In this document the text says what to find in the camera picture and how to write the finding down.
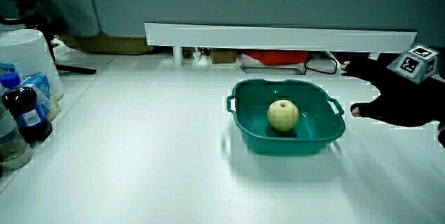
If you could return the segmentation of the person's right hand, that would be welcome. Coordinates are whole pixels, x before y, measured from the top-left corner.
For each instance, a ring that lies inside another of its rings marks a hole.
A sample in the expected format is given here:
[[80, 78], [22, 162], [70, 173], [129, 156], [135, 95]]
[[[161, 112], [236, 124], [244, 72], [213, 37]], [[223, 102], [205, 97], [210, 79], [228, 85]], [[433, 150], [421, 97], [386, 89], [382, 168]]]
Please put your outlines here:
[[380, 92], [370, 102], [354, 103], [350, 107], [353, 116], [402, 127], [420, 127], [432, 121], [444, 126], [443, 81], [431, 77], [416, 84], [370, 58], [354, 58], [340, 68], [345, 77], [368, 81]]

